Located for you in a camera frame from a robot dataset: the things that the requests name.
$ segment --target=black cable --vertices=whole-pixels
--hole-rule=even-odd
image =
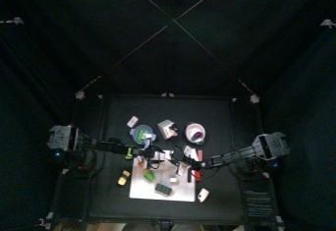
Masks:
[[[231,165],[229,165],[229,171],[230,171],[230,173],[233,174],[233,176],[234,176],[239,181],[242,181],[242,182],[249,182],[249,183],[257,182],[257,180],[246,180],[246,179],[243,179],[243,178],[239,176],[238,172],[233,171]]]

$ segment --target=table surface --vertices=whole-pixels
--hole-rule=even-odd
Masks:
[[[261,134],[261,118],[257,105],[247,98],[162,98],[135,96],[105,96],[103,100],[83,101],[77,109],[75,123],[93,138],[119,138],[135,144],[127,122],[139,118],[137,125],[149,125],[158,139],[155,145],[174,149],[190,145],[205,151],[205,158],[227,153],[253,144]],[[158,124],[170,119],[178,124],[181,134],[165,140]],[[191,144],[185,135],[190,122],[201,123],[207,130],[206,143]],[[181,222],[242,223],[242,200],[239,183],[227,167],[219,171],[203,170],[203,181],[197,183],[197,195],[202,188],[210,191],[205,202],[170,202],[131,199],[130,182],[118,184],[125,170],[131,170],[133,160],[106,153],[105,167],[95,177],[90,218],[129,221],[169,219]]]

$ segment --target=floor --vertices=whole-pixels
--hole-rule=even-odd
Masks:
[[[123,231],[125,227],[125,223],[102,223],[95,225],[91,224],[87,231]],[[245,231],[245,227],[239,226],[234,231]]]

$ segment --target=black enclosure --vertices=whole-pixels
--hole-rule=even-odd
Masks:
[[[335,230],[336,27],[322,26],[336,23],[335,6],[336,0],[0,0],[0,229],[41,229],[50,212],[58,171],[49,129],[77,123],[94,138],[129,141],[119,124],[139,108],[149,124],[165,111],[181,124],[198,115],[211,129],[210,155],[222,135],[219,153],[261,133],[285,132],[293,153],[274,177],[281,216],[291,230]],[[94,192],[85,208],[109,221],[113,185],[102,176],[115,157],[106,158],[93,184],[73,190],[85,198]],[[233,215],[222,224],[239,222],[243,201],[227,173],[217,176],[230,178],[223,187],[238,204],[201,222],[218,223],[225,209]],[[65,211],[77,216],[77,209]]]

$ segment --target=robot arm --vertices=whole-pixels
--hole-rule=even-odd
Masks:
[[[287,144],[286,135],[278,132],[258,136],[251,146],[238,151],[231,151],[226,154],[214,156],[205,161],[198,161],[186,155],[179,160],[179,157],[177,157],[174,154],[170,161],[177,166],[181,165],[181,162],[186,162],[190,165],[189,182],[191,182],[194,170],[201,171],[202,169],[221,168],[241,159],[262,159],[266,162],[270,162],[279,156],[289,155],[290,152],[291,148]]]

